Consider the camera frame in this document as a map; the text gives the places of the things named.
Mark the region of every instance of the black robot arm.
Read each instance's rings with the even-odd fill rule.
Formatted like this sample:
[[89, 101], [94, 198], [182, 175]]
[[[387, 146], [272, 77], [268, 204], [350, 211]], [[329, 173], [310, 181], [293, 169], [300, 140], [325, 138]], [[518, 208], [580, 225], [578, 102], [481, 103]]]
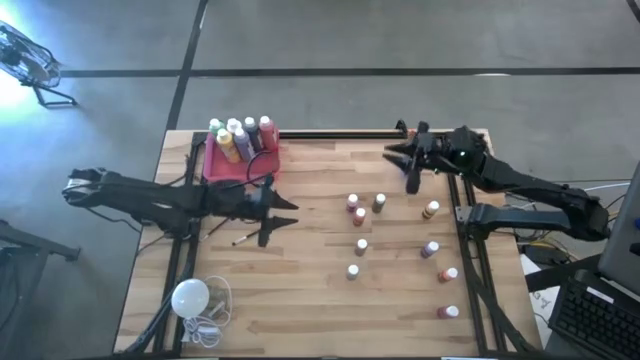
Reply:
[[557, 230], [586, 241], [609, 236], [609, 213], [599, 198], [582, 189], [517, 172], [493, 157], [484, 137], [466, 126], [436, 136], [429, 132], [427, 123], [420, 122], [407, 142], [385, 149], [395, 154], [384, 157], [407, 174], [407, 193], [418, 191], [420, 172], [428, 169], [464, 176], [485, 192], [511, 192], [560, 209], [531, 212], [478, 204], [458, 213], [458, 220], [465, 223], [472, 238], [486, 239], [499, 227]]
[[70, 205], [120, 210], [142, 224], [154, 223], [176, 238], [191, 233], [193, 219], [212, 215], [261, 222], [258, 244], [264, 247], [271, 231], [297, 222], [296, 219], [269, 217], [271, 208], [298, 208], [271, 190], [271, 175], [253, 193], [247, 193], [245, 183], [237, 180], [168, 186], [105, 169], [73, 170], [69, 178], [62, 194]]

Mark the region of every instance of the yellow paint bottle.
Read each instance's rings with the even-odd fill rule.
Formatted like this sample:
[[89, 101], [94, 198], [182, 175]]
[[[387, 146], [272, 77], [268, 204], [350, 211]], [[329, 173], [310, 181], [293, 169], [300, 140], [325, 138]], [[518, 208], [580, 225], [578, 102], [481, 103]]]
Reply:
[[220, 150], [222, 150], [224, 156], [226, 156], [227, 161], [233, 164], [240, 162], [240, 154], [238, 154], [236, 144], [233, 143], [233, 135], [231, 135], [227, 130], [218, 130], [216, 143], [218, 143]]

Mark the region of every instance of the small bottle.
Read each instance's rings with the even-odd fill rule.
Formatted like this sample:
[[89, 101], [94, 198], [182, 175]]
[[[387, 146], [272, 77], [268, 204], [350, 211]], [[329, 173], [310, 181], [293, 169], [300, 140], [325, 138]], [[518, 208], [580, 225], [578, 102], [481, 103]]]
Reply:
[[451, 281], [458, 277], [458, 269], [449, 268], [447, 270], [443, 270], [438, 274], [438, 280], [440, 282], [445, 283], [447, 281]]
[[429, 241], [429, 243], [420, 250], [420, 255], [422, 255], [423, 258], [428, 259], [431, 255], [435, 254], [438, 249], [440, 249], [440, 244], [435, 241]]
[[354, 212], [358, 208], [358, 195], [351, 194], [347, 198], [347, 211]]
[[252, 117], [247, 117], [244, 119], [244, 130], [249, 134], [249, 139], [251, 139], [251, 145], [253, 146], [253, 151], [260, 152], [262, 151], [262, 139], [260, 138], [260, 129], [258, 129], [258, 124], [256, 124], [256, 120]]
[[364, 217], [367, 215], [367, 211], [363, 208], [358, 208], [353, 216], [353, 225], [361, 226], [364, 223]]
[[436, 212], [438, 212], [438, 209], [440, 209], [440, 203], [435, 201], [435, 200], [433, 200], [422, 211], [422, 217], [427, 219], [427, 220], [429, 220], [429, 219], [431, 219], [433, 217], [433, 215], [436, 214]]
[[356, 255], [357, 256], [364, 255], [364, 252], [367, 251], [368, 246], [369, 246], [369, 243], [367, 243], [367, 240], [365, 239], [358, 240], [358, 242], [356, 243], [356, 250], [355, 250]]
[[209, 121], [209, 132], [211, 133], [211, 135], [213, 135], [213, 138], [215, 139], [216, 136], [218, 136], [218, 130], [220, 129], [224, 129], [224, 124], [222, 123], [222, 121], [213, 118]]
[[240, 153], [240, 157], [244, 161], [251, 161], [251, 158], [255, 156], [255, 152], [253, 152], [253, 147], [251, 146], [251, 140], [249, 140], [249, 135], [247, 135], [242, 128], [237, 129], [234, 134], [233, 141], [236, 143], [236, 147], [238, 148], [238, 152]]
[[260, 136], [262, 137], [262, 143], [267, 150], [278, 150], [278, 134], [276, 132], [276, 126], [268, 116], [260, 118]]
[[358, 265], [349, 265], [347, 268], [347, 279], [350, 281], [355, 280], [358, 277], [359, 272], [360, 269], [358, 268]]
[[457, 306], [443, 306], [438, 308], [438, 317], [440, 319], [453, 319], [457, 318], [460, 315], [460, 310], [458, 310]]
[[238, 149], [236, 149], [236, 145], [233, 143], [233, 136], [227, 130], [218, 130], [216, 143], [218, 143], [220, 150], [222, 150], [224, 156], [226, 156], [227, 161], [233, 164], [240, 162], [240, 154], [238, 154]]
[[378, 214], [382, 211], [382, 207], [384, 206], [384, 202], [387, 201], [387, 197], [384, 194], [376, 195], [375, 200], [373, 200], [373, 205], [371, 205], [371, 211]]
[[231, 119], [227, 120], [227, 131], [230, 134], [235, 134], [236, 130], [241, 129], [241, 128], [242, 128], [242, 123], [240, 121], [238, 121], [238, 119], [231, 118]]

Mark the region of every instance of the white cable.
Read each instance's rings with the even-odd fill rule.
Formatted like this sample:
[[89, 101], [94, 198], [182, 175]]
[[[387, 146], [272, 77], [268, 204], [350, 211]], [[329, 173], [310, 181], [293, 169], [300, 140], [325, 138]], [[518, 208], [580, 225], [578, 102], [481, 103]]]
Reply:
[[211, 279], [221, 280], [227, 286], [229, 294], [229, 311], [224, 310], [224, 306], [222, 306], [222, 312], [227, 315], [227, 320], [223, 323], [215, 322], [212, 316], [217, 313], [216, 309], [211, 311], [209, 316], [196, 316], [183, 320], [186, 334], [189, 334], [189, 340], [208, 349], [216, 347], [220, 342], [220, 339], [222, 339], [222, 329], [231, 321], [231, 313], [233, 311], [233, 298], [231, 297], [231, 286], [229, 285], [229, 282], [227, 282], [225, 278], [217, 275], [208, 276], [204, 279], [204, 282], [206, 283]]
[[[596, 186], [596, 187], [583, 189], [583, 190], [584, 191], [593, 191], [593, 190], [608, 189], [608, 188], [618, 187], [618, 186], [629, 186], [629, 184], [630, 183], [609, 184], [609, 185]], [[518, 208], [518, 209], [524, 209], [524, 208], [527, 208], [529, 206], [533, 206], [535, 204], [536, 204], [535, 202], [530, 202], [530, 203], [526, 203], [526, 204], [521, 205], [521, 206], [514, 206], [514, 207]]]

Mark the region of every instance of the red tray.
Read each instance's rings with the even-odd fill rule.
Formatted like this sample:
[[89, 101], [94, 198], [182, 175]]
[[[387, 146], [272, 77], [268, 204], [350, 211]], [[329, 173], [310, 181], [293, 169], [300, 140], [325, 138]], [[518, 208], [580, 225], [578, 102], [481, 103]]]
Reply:
[[[211, 133], [207, 135], [203, 172], [207, 181], [215, 182], [229, 179], [247, 181], [247, 165], [246, 162], [232, 164], [227, 161]], [[272, 172], [274, 177], [277, 177], [278, 170], [280, 170], [280, 157], [279, 150], [276, 150], [257, 158], [251, 165], [249, 176], [253, 179]]]

